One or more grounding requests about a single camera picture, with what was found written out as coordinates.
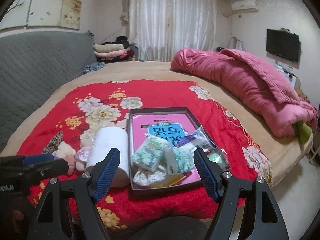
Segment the box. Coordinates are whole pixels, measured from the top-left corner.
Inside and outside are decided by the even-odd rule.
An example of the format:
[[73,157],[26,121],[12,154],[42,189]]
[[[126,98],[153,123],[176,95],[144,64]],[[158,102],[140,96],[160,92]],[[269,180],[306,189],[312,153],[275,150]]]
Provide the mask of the box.
[[[181,124],[183,129],[180,129],[177,124]],[[200,176],[194,168],[192,171],[180,174],[175,177],[168,176],[163,182],[164,185],[153,186],[153,187],[142,187],[135,184],[133,179],[133,172],[131,167],[131,156],[134,154],[135,150],[145,141],[146,134],[153,132],[153,135],[165,138],[171,142],[178,141],[186,134],[187,130],[189,133],[194,132],[201,126],[200,122],[191,113],[191,111],[186,107],[165,107],[165,108],[140,108],[131,109],[129,113],[129,174],[131,188],[135,195],[151,195],[159,194],[165,192],[171,192],[174,190],[186,189],[201,184]],[[210,144],[215,149],[217,145],[209,136],[209,134],[204,132],[209,139]],[[170,182],[176,182],[174,185],[169,185]]]

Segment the beige bedsheet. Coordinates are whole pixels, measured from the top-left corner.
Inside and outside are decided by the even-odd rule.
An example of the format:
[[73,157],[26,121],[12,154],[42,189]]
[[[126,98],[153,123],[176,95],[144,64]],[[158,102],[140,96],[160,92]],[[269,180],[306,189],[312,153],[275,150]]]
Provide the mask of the beige bedsheet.
[[201,78],[188,74],[172,72],[170,63],[167,62],[119,62],[107,64],[99,71],[83,75],[55,91],[48,101],[29,116],[10,137],[9,142],[0,156],[15,155],[22,142],[30,132],[42,120],[49,111],[64,96],[76,87],[91,83],[106,83],[109,81],[122,80],[184,80],[195,81],[209,91],[215,101],[219,102],[234,114],[242,126],[258,143],[263,153],[270,160],[273,167],[274,186],[292,169],[294,165],[309,151],[312,138],[305,147],[300,147],[298,139],[294,137],[274,138],[264,122],[263,118],[257,116],[235,98],[230,92],[219,85],[205,81]]

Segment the toilet paper roll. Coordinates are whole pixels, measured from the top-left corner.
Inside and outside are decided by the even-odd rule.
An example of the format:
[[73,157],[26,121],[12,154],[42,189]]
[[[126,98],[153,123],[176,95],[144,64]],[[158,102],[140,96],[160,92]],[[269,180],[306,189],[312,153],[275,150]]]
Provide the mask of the toilet paper roll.
[[97,131],[92,153],[88,157],[85,171],[91,171],[102,162],[111,148],[120,151],[120,164],[110,187],[124,187],[130,183],[128,167],[128,134],[120,127],[105,127]]

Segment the gray headboard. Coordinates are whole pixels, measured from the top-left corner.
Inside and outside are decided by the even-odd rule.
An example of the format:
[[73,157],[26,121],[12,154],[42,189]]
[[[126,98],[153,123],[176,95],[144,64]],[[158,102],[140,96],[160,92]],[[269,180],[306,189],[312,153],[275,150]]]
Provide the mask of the gray headboard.
[[0,152],[18,126],[96,62],[93,35],[28,32],[0,38]]

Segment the white wall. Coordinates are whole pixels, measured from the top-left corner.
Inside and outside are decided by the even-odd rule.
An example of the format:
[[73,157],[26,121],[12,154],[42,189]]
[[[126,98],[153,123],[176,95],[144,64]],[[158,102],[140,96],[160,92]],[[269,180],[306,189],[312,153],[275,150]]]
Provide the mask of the white wall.
[[[231,5],[224,0],[217,0],[217,31],[214,40],[215,47],[225,47],[230,34],[231,18],[223,17],[230,12]],[[123,0],[100,0],[99,32],[96,41],[113,42],[117,36],[129,37],[129,26],[122,25],[120,16],[123,12]]]
[[[257,13],[232,16],[232,35],[244,42],[250,52],[271,64],[276,60],[294,67],[294,74],[300,78],[301,89],[313,105],[320,102],[320,29],[301,0],[257,0]],[[268,29],[287,28],[299,35],[301,57],[293,63],[266,52]]]
[[34,31],[67,31],[67,32],[80,32],[85,33],[90,30],[93,34],[98,34],[98,6],[99,0],[81,0],[81,14],[80,14],[80,29],[68,29],[62,27],[17,27],[8,30],[1,30],[0,37],[22,33],[22,32],[34,32]]

